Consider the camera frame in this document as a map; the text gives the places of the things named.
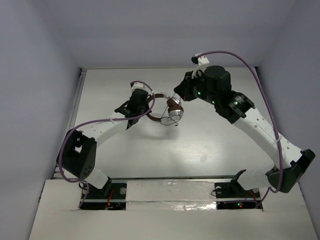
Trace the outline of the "brown silver headphones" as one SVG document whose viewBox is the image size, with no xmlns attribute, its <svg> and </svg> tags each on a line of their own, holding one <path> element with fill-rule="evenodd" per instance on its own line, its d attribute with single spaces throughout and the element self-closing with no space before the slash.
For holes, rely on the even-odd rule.
<svg viewBox="0 0 320 240">
<path fill-rule="evenodd" d="M 184 115 L 184 108 L 182 107 L 181 99 L 178 99 L 175 97 L 175 95 L 170 96 L 166 93 L 156 93 L 155 95 L 156 99 L 166 99 L 166 109 L 165 113 L 167 113 L 167 116 L 164 116 L 164 114 L 161 117 L 156 117 L 151 115 L 151 112 L 147 115 L 147 117 L 156 123 L 160 123 L 164 126 L 170 126 L 170 125 L 178 125 L 178 122 L 183 118 Z"/>
</svg>

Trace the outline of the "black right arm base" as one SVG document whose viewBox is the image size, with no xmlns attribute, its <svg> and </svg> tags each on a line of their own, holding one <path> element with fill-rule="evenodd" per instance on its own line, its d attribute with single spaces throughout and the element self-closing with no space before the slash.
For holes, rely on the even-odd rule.
<svg viewBox="0 0 320 240">
<path fill-rule="evenodd" d="M 231 180 L 217 182 L 211 191 L 211 196 L 215 197 L 218 210 L 243 210 L 254 209 L 261 202 L 261 195 L 253 189 L 244 190 L 238 183 L 240 176 L 246 170 L 238 172 Z"/>
</svg>

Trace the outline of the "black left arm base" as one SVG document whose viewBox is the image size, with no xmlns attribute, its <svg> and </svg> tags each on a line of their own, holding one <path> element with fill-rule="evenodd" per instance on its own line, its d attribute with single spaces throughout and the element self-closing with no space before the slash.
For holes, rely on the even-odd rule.
<svg viewBox="0 0 320 240">
<path fill-rule="evenodd" d="M 81 210 L 126 210 L 127 183 L 125 181 L 108 180 L 106 186 L 98 189 L 89 183 L 79 182 Z"/>
</svg>

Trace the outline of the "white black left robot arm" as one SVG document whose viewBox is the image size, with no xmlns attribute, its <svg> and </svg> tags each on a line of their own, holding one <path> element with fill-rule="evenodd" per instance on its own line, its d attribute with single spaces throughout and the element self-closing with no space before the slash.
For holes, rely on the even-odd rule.
<svg viewBox="0 0 320 240">
<path fill-rule="evenodd" d="M 97 148 L 148 114 L 148 97 L 146 90 L 134 89 L 129 100 L 116 108 L 109 118 L 84 122 L 69 130 L 57 157 L 62 178 L 69 183 L 86 182 L 94 187 L 98 196 L 108 196 L 112 180 L 95 167 Z"/>
</svg>

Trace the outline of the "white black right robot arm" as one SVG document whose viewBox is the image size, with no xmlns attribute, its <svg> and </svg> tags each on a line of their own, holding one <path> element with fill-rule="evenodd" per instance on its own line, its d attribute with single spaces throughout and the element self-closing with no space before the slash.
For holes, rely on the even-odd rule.
<svg viewBox="0 0 320 240">
<path fill-rule="evenodd" d="M 235 196 L 268 187 L 289 193 L 315 158 L 311 149 L 302 150 L 275 133 L 255 104 L 232 90 L 231 75 L 222 66 L 186 72 L 173 91 L 185 102 L 200 99 L 213 105 L 216 113 L 246 133 L 272 160 L 272 165 L 262 169 L 240 170 L 230 185 Z"/>
</svg>

